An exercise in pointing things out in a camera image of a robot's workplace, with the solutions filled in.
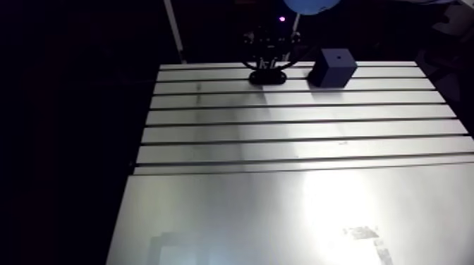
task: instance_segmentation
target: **blue sphere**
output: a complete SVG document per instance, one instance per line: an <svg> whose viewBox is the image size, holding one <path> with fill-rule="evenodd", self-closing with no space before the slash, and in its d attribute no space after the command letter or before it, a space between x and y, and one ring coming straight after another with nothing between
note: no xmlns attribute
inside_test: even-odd
<svg viewBox="0 0 474 265"><path fill-rule="evenodd" d="M340 0L284 0L285 4L301 15L316 15L337 5Z"/></svg>

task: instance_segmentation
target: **metal worktable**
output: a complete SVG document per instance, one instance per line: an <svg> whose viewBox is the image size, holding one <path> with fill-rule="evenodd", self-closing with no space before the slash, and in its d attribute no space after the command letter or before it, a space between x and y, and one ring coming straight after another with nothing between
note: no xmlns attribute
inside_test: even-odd
<svg viewBox="0 0 474 265"><path fill-rule="evenodd" d="M472 139L415 63L358 65L162 66L108 264L472 262Z"/></svg>

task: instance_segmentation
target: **aluminum surface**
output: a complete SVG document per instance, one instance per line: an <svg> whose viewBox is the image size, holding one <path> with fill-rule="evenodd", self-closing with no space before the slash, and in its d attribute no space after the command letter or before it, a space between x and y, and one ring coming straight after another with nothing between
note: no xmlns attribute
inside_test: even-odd
<svg viewBox="0 0 474 265"><path fill-rule="evenodd" d="M252 85L247 80L157 83L155 94L239 93L239 92L327 92L349 90L433 90L422 78L353 78L344 88L313 87L306 80L287 80L282 85Z"/></svg>
<svg viewBox="0 0 474 265"><path fill-rule="evenodd" d="M326 106L298 108L198 109L150 111L147 125L360 121L410 118L455 118L448 105Z"/></svg>
<svg viewBox="0 0 474 265"><path fill-rule="evenodd" d="M473 171L132 176L107 264L471 264Z"/></svg>
<svg viewBox="0 0 474 265"><path fill-rule="evenodd" d="M474 161L472 140L416 63L358 65L339 89L308 84L312 62L287 69L285 84L264 86L243 80L250 70L239 63L162 66L135 172Z"/></svg>
<svg viewBox="0 0 474 265"><path fill-rule="evenodd" d="M206 166L139 166L134 175L182 175L216 173L254 173L274 171L308 171L335 168L386 168L398 166L426 166L473 163L474 154L445 154L438 156L380 157L377 159L349 159L329 161L290 161L241 163Z"/></svg>
<svg viewBox="0 0 474 265"><path fill-rule="evenodd" d="M284 72L288 79L303 79L311 68L288 68ZM192 81L192 80L247 80L251 69L205 69L162 71L158 74L159 82ZM353 78L423 78L425 74L417 67L359 67Z"/></svg>
<svg viewBox="0 0 474 265"><path fill-rule="evenodd" d="M282 66L287 62L277 62L277 66ZM414 61L358 61L358 66L417 66ZM293 67L312 67L315 62L301 61ZM188 64L166 64L160 66L160 70L183 70L200 68L245 68L242 63L188 63Z"/></svg>
<svg viewBox="0 0 474 265"><path fill-rule="evenodd" d="M142 146L138 152L137 162L139 164L198 164L468 154L473 152L474 142L470 137L182 144Z"/></svg>
<svg viewBox="0 0 474 265"><path fill-rule="evenodd" d="M204 94L153 97L151 109L444 103L437 91Z"/></svg>
<svg viewBox="0 0 474 265"><path fill-rule="evenodd" d="M362 123L304 123L210 125L145 128L143 144L245 142L265 140L330 140L355 137L462 135L467 130L456 120L379 121Z"/></svg>

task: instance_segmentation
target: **dark background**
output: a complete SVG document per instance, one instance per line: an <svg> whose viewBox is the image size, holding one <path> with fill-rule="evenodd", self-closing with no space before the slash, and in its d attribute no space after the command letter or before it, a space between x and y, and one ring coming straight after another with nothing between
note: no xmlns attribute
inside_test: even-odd
<svg viewBox="0 0 474 265"><path fill-rule="evenodd" d="M295 16L281 2L269 8L269 0L173 4L190 63L237 61L241 33L273 15ZM301 18L295 54L314 44L348 47L356 60L453 50L449 38L430 30L445 8L342 0ZM152 93L147 81L160 63L178 63L163 2L8 0L0 12L10 247L0 262L104 264ZM472 87L462 73L463 86ZM470 105L470 92L463 99ZM464 105L456 108L465 116Z"/></svg>

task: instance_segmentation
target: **black cube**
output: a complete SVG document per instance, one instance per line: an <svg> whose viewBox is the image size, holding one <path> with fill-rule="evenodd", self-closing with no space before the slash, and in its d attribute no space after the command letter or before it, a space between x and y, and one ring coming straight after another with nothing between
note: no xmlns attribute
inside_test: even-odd
<svg viewBox="0 0 474 265"><path fill-rule="evenodd" d="M356 68L348 49L321 49L308 81L317 87L345 87Z"/></svg>

